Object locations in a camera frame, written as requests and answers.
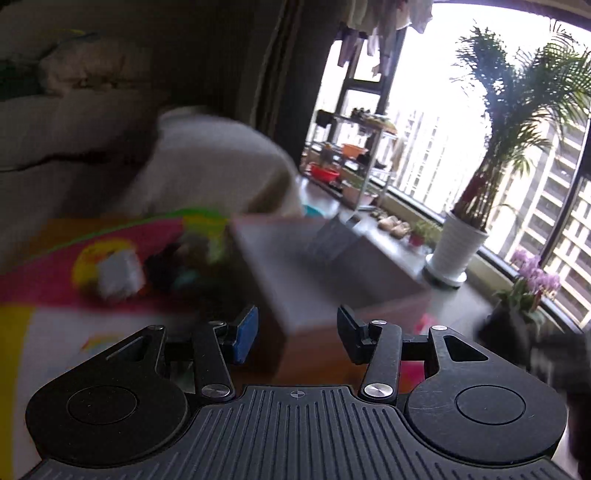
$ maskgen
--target red flower pot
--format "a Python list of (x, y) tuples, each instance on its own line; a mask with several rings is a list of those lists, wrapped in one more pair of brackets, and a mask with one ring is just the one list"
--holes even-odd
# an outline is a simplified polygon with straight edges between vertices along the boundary
[(339, 172), (333, 168), (322, 168), (313, 163), (310, 165), (310, 174), (316, 179), (325, 183), (330, 183), (339, 177)]
[(408, 237), (408, 244), (412, 245), (413, 247), (420, 247), (425, 243), (425, 239), (422, 236), (416, 235), (415, 233), (411, 233), (410, 237)]

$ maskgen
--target silver screw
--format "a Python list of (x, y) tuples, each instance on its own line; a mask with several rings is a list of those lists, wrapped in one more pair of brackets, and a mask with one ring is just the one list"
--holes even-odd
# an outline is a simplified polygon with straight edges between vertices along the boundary
[(223, 398), (230, 394), (230, 388), (221, 383), (211, 383), (201, 389), (201, 394), (209, 398)]
[(394, 390), (390, 385), (386, 385), (385, 383), (370, 383), (367, 387), (363, 389), (366, 395), (373, 397), (373, 398), (384, 398), (389, 397), (394, 393)]

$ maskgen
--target open box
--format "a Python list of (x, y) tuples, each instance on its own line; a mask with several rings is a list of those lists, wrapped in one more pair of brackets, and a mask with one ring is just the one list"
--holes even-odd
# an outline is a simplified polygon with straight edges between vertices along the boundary
[(364, 236), (328, 265), (314, 259), (307, 246), (326, 222), (249, 215), (228, 225), (238, 287), (260, 311), (251, 355), (274, 381), (306, 382), (306, 373), (327, 368), (344, 376), (326, 381), (348, 382), (351, 364), (336, 327), (339, 305), (411, 333), (429, 303), (430, 288)]

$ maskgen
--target yellow stripe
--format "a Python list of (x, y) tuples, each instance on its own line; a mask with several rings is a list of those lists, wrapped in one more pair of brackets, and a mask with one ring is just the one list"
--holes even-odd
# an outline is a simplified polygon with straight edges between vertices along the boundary
[(0, 478), (12, 479), (12, 408), (22, 344), (34, 307), (0, 306)]

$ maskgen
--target ribbed black plate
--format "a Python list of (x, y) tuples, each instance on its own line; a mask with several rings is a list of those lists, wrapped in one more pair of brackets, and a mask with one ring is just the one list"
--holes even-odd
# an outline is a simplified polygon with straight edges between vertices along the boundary
[(78, 468), (49, 459), (28, 478), (549, 480), (569, 477), (549, 460), (507, 468), (454, 462), (419, 442), (395, 408), (364, 403), (348, 387), (248, 387), (233, 402), (201, 409), (187, 433), (152, 458), (107, 469)]

